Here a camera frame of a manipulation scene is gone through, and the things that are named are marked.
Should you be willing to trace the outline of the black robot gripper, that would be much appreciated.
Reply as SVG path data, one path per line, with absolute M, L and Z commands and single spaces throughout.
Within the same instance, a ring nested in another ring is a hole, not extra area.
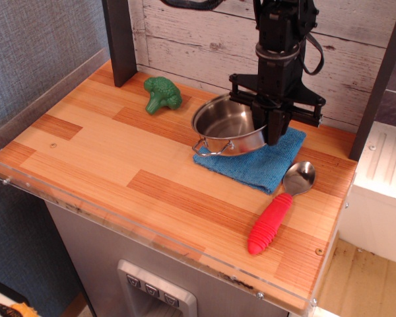
M 230 98 L 250 107 L 254 127 L 267 124 L 267 144 L 279 142 L 290 120 L 318 127 L 325 99 L 303 84 L 302 75 L 318 73 L 323 60 L 315 71 L 309 72 L 304 64 L 305 46 L 294 46 L 288 52 L 256 46 L 255 52 L 258 74 L 232 74 Z

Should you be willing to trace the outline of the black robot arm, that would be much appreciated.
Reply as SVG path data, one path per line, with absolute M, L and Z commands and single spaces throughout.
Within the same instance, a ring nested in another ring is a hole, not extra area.
M 266 144 L 276 145 L 291 120 L 319 126 L 326 100 L 308 89 L 302 75 L 317 75 L 305 66 L 306 44 L 323 49 L 310 34 L 319 11 L 313 1 L 254 1 L 259 39 L 255 47 L 257 74 L 232 74 L 233 101 L 250 107 L 255 129 L 265 128 Z

